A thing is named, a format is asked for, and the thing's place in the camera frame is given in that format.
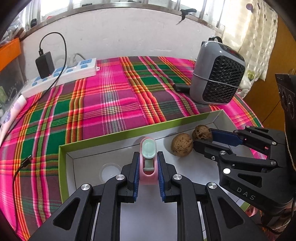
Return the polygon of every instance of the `blue gripper pad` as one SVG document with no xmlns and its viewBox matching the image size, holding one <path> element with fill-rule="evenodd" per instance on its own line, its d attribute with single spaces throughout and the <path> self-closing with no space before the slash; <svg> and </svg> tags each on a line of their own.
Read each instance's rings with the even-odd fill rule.
<svg viewBox="0 0 296 241">
<path fill-rule="evenodd" d="M 140 180 L 140 154 L 139 154 L 138 160 L 137 160 L 135 178 L 133 180 L 133 199 L 135 201 L 137 201 L 137 196 L 138 196 L 139 180 Z"/>
<path fill-rule="evenodd" d="M 213 141 L 230 146 L 242 145 L 243 141 L 234 133 L 211 129 Z"/>
<path fill-rule="evenodd" d="M 165 180 L 163 179 L 163 170 L 161 168 L 159 156 L 157 153 L 157 165 L 158 165 L 158 183 L 159 183 L 159 191 L 162 201 L 165 200 Z"/>
</svg>

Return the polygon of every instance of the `black heater grille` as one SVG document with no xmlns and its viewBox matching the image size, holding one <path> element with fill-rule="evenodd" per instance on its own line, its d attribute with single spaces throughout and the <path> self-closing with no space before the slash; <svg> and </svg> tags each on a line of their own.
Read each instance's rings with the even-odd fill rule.
<svg viewBox="0 0 296 241">
<path fill-rule="evenodd" d="M 244 75 L 244 66 L 226 57 L 215 59 L 209 80 L 239 86 Z M 234 96 L 237 87 L 208 81 L 202 98 L 206 102 L 227 104 Z"/>
</svg>

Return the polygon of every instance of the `power strip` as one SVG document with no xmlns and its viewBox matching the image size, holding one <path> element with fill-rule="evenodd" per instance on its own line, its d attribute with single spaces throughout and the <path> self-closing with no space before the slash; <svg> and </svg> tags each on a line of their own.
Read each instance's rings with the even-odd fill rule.
<svg viewBox="0 0 296 241">
<path fill-rule="evenodd" d="M 37 78 L 28 81 L 21 92 L 22 95 L 25 98 L 29 98 L 40 92 L 46 91 L 57 79 L 62 69 L 62 67 L 55 69 L 53 74 L 47 78 L 41 79 L 40 76 L 38 76 Z M 74 67 L 65 68 L 61 77 L 53 87 L 75 80 L 95 76 L 98 70 L 99 67 L 96 66 L 96 58 L 80 61 Z"/>
</svg>

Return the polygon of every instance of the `curtain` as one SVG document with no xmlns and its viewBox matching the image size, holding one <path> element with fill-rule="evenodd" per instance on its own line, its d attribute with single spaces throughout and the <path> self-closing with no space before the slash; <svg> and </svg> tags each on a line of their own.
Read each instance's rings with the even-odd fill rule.
<svg viewBox="0 0 296 241">
<path fill-rule="evenodd" d="M 225 4 L 222 40 L 246 61 L 246 70 L 237 90 L 244 98 L 255 81 L 266 78 L 278 16 L 263 0 L 226 0 Z"/>
</svg>

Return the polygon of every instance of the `white plug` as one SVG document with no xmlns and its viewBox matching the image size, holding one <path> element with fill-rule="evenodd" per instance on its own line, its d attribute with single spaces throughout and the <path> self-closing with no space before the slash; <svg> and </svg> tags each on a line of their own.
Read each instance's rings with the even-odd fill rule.
<svg viewBox="0 0 296 241">
<path fill-rule="evenodd" d="M 85 58 L 79 54 L 79 53 L 75 53 L 75 54 L 72 54 L 69 58 L 68 58 L 68 68 L 71 68 L 71 67 L 74 67 L 78 64 L 78 61 L 76 60 L 76 55 L 79 55 L 81 58 L 83 58 L 83 60 L 85 60 Z"/>
</svg>

